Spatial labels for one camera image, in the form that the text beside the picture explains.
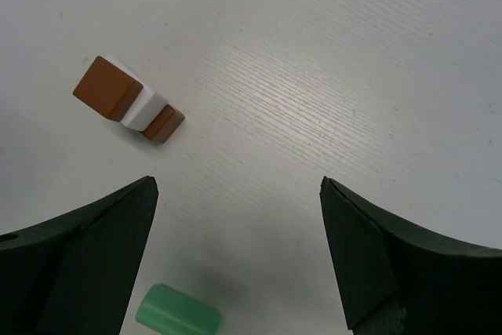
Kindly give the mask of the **white cube block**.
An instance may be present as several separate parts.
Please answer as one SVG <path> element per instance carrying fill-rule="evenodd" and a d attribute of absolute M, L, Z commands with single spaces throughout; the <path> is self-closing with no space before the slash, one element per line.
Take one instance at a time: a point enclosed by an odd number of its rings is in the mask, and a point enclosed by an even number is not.
<path fill-rule="evenodd" d="M 133 71 L 111 54 L 106 54 L 104 58 L 142 85 L 142 90 L 133 101 L 133 104 L 125 113 L 120 123 L 129 129 L 140 132 L 144 131 L 168 104 L 167 99 L 154 91 Z"/>

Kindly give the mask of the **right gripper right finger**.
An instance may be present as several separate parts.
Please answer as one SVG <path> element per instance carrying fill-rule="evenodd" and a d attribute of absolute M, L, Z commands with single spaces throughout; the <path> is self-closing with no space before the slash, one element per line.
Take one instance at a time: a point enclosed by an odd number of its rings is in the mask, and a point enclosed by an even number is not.
<path fill-rule="evenodd" d="M 500 333 L 499 249 L 430 231 L 330 178 L 320 201 L 352 333 Z"/>

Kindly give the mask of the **green cylinder block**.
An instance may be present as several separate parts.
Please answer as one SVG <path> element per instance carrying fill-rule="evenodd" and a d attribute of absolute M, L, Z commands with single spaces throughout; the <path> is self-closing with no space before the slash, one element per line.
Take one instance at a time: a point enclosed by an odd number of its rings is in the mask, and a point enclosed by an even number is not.
<path fill-rule="evenodd" d="M 220 328 L 222 315 L 193 297 L 155 284 L 142 300 L 136 321 L 159 334 L 214 335 Z"/>

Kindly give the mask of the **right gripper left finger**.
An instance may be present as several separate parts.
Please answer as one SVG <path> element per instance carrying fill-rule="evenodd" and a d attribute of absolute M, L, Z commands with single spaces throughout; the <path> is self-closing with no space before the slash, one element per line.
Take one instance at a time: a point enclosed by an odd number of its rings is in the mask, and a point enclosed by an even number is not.
<path fill-rule="evenodd" d="M 3 334 L 118 334 L 158 201 L 154 177 L 1 237 Z"/>

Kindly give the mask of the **brown rectangular block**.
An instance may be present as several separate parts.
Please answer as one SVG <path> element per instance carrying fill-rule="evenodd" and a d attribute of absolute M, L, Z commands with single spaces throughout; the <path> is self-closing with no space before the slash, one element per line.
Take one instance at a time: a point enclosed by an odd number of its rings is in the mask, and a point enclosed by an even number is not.
<path fill-rule="evenodd" d="M 181 111 L 167 104 L 141 133 L 149 141 L 163 144 L 172 136 L 184 119 L 185 116 Z"/>

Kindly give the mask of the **small brown cube block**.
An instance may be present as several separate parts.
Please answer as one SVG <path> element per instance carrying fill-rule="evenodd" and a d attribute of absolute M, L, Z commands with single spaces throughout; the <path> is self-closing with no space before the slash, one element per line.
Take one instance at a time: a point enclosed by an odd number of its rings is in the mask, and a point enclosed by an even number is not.
<path fill-rule="evenodd" d="M 97 56 L 73 95 L 106 119 L 120 122 L 143 87 L 109 60 Z"/>

